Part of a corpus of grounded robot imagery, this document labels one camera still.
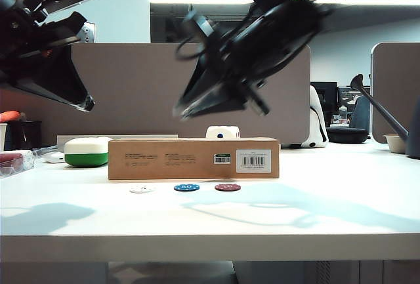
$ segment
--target poker chip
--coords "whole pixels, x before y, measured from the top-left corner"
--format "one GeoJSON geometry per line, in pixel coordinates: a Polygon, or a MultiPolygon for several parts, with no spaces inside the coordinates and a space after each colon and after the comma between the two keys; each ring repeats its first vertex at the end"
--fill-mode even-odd
{"type": "Polygon", "coordinates": [[[238,191],[241,190],[241,186],[239,184],[218,184],[215,189],[218,191],[238,191]]]}
{"type": "Polygon", "coordinates": [[[173,187],[176,191],[182,191],[182,192],[189,192],[189,191],[196,191],[200,188],[197,184],[179,184],[175,187],[173,187]]]}
{"type": "Polygon", "coordinates": [[[148,186],[133,186],[130,188],[132,193],[148,193],[154,191],[154,188],[148,186]]]}

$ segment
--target plastic container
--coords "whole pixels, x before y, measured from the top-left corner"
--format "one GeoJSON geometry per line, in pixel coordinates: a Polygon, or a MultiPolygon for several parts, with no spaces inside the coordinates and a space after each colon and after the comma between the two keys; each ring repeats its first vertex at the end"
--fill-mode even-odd
{"type": "Polygon", "coordinates": [[[106,136],[98,138],[74,138],[64,145],[64,160],[74,167],[97,167],[108,162],[106,136]]]}
{"type": "Polygon", "coordinates": [[[35,156],[31,151],[3,151],[0,153],[0,178],[18,174],[35,167],[35,156]]]}
{"type": "Polygon", "coordinates": [[[347,107],[346,106],[341,106],[339,108],[339,122],[340,123],[347,123],[347,107]]]}

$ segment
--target cable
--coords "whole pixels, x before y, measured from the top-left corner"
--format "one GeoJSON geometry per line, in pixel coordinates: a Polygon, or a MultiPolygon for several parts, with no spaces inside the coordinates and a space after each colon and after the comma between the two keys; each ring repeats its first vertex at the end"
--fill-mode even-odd
{"type": "Polygon", "coordinates": [[[199,58],[203,53],[205,53],[205,49],[195,53],[195,54],[181,54],[180,50],[181,48],[187,43],[189,42],[191,39],[193,38],[193,36],[190,36],[186,39],[184,39],[183,41],[180,42],[180,44],[178,45],[176,51],[175,51],[175,57],[178,60],[192,60],[192,59],[196,59],[199,58]]]}

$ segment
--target robotic arm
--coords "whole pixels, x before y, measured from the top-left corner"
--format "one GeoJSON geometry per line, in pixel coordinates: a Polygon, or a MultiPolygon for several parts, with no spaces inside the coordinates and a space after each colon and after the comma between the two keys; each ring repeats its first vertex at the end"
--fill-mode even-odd
{"type": "Polygon", "coordinates": [[[244,110],[270,111],[257,90],[265,79],[287,66],[322,30],[327,15],[309,0],[254,0],[245,19],[233,30],[221,33],[196,12],[185,19],[190,35],[177,49],[181,60],[198,58],[196,69],[173,113],[183,119],[208,113],[244,110]],[[256,10],[262,14],[240,32],[256,10]],[[180,49],[196,37],[202,50],[185,56],[180,49]]]}
{"type": "Polygon", "coordinates": [[[86,0],[0,0],[0,87],[16,88],[90,111],[93,98],[80,80],[69,44],[86,19],[77,12],[41,24],[48,13],[86,0]]]}

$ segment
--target wall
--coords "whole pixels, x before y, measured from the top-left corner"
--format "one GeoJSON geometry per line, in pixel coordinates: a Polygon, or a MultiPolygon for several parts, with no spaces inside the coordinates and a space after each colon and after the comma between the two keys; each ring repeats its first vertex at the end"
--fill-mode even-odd
{"type": "Polygon", "coordinates": [[[73,10],[96,24],[96,42],[150,42],[149,0],[91,0],[53,14],[47,21],[68,17],[73,10]]]}
{"type": "Polygon", "coordinates": [[[371,50],[380,42],[420,41],[420,20],[404,20],[327,33],[309,44],[312,53],[311,81],[337,81],[349,85],[356,74],[369,85],[371,50]]]}
{"type": "MultiPolygon", "coordinates": [[[[204,115],[189,121],[173,116],[196,67],[196,61],[175,59],[176,43],[76,44],[73,62],[96,104],[89,113],[30,94],[1,91],[0,112],[19,110],[42,121],[45,145],[58,134],[179,134],[201,137],[210,125],[237,125],[241,135],[270,136],[282,143],[301,143],[308,137],[309,49],[273,75],[258,91],[271,111],[259,117],[246,111],[204,115]]],[[[192,54],[196,44],[185,45],[192,54]]]]}

